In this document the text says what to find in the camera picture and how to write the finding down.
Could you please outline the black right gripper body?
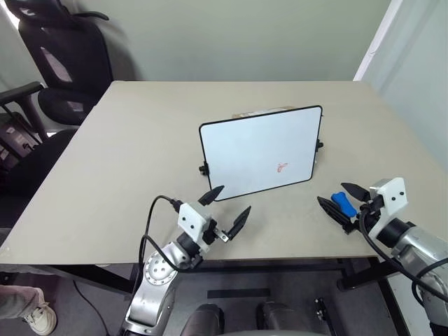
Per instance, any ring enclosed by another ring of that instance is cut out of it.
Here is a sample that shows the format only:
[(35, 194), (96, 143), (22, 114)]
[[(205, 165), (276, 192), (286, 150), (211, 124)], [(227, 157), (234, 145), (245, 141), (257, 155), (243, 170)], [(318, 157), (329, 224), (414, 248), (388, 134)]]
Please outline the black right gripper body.
[(360, 218), (363, 211), (367, 212), (363, 221), (365, 230), (370, 232), (380, 218), (381, 208), (384, 206), (383, 197), (370, 194), (369, 202), (360, 202), (347, 192), (343, 192), (342, 195), (342, 213), (351, 220), (350, 225), (344, 226), (346, 233), (361, 231)]

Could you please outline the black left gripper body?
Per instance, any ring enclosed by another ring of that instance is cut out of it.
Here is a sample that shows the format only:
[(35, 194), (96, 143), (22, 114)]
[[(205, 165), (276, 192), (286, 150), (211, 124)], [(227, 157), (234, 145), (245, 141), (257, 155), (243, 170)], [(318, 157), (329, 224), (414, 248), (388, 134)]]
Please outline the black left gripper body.
[(218, 224), (214, 219), (209, 221), (208, 228), (203, 232), (202, 240), (207, 245), (212, 245), (216, 239), (227, 243), (231, 240), (229, 234), (218, 228)]

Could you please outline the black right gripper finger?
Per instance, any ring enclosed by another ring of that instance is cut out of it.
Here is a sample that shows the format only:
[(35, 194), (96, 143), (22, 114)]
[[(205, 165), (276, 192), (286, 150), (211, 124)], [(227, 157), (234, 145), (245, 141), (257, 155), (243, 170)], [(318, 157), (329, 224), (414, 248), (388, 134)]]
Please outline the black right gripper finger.
[(340, 208), (333, 201), (319, 196), (317, 197), (317, 201), (320, 207), (325, 211), (325, 213), (341, 226), (347, 226), (351, 224), (350, 218), (344, 215)]
[(341, 183), (341, 186), (352, 196), (360, 202), (370, 201), (370, 192), (355, 183)]

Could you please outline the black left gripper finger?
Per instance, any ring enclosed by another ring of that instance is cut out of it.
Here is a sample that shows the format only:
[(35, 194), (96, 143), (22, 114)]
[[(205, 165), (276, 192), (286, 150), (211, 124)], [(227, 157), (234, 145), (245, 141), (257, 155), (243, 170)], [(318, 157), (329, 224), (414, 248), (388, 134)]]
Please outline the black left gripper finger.
[(225, 233), (229, 240), (233, 240), (237, 236), (237, 234), (241, 231), (241, 229), (245, 226), (250, 212), (251, 212), (251, 206), (248, 206), (234, 220), (232, 228)]
[(207, 191), (206, 193), (203, 194), (203, 196), (201, 196), (198, 199), (198, 202), (202, 205), (202, 206), (207, 206), (210, 203), (214, 202), (215, 199), (220, 195), (221, 191), (224, 189), (223, 185), (217, 186), (209, 191)]

